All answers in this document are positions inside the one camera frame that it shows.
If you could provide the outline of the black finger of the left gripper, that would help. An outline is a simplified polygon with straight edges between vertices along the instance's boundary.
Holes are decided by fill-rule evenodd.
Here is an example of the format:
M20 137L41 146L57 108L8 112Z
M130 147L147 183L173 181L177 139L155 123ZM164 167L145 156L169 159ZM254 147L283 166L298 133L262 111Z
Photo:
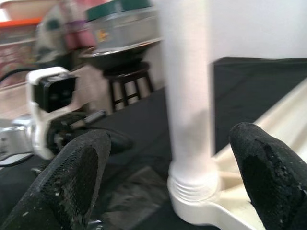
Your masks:
M111 154L119 154L133 147L133 140L125 135L109 133L109 136L111 140Z

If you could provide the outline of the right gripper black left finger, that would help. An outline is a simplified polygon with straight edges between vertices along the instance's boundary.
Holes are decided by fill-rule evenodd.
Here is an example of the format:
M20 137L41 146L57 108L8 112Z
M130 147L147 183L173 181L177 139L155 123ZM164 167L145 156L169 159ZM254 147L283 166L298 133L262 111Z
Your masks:
M33 181L1 229L86 229L110 150L110 136L103 130L70 141Z

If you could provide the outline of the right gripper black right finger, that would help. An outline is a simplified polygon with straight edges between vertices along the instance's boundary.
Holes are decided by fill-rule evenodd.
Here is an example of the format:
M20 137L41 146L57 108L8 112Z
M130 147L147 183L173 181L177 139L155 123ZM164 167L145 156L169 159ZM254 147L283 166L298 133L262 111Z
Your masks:
M307 228L307 164L284 142L252 123L229 132L244 187L267 230Z

